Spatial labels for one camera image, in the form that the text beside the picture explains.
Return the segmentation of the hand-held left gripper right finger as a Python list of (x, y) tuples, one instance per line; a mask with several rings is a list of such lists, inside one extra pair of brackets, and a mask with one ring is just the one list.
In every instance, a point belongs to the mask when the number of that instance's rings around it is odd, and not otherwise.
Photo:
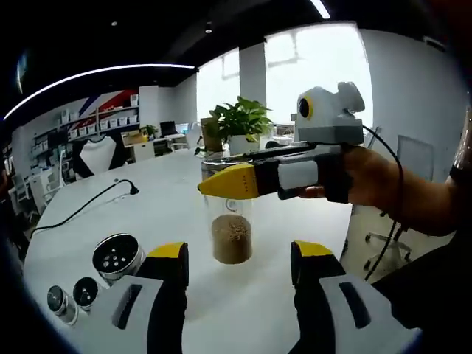
[(291, 244), (299, 340), (292, 353), (392, 353), (389, 300), (318, 243)]

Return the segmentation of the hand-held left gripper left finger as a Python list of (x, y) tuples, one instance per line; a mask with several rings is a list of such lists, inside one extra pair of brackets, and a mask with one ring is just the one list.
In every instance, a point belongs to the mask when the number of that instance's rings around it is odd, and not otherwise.
[(187, 243), (151, 251), (99, 300), (98, 352), (181, 353), (188, 285)]

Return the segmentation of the person's right hand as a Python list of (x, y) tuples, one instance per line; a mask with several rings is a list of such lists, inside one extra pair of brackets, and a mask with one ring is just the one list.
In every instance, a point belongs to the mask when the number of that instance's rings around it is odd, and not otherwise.
[(398, 166), (361, 146), (345, 147), (343, 159), (344, 170), (352, 179), (348, 202), (375, 207), (382, 212), (394, 212), (398, 200)]

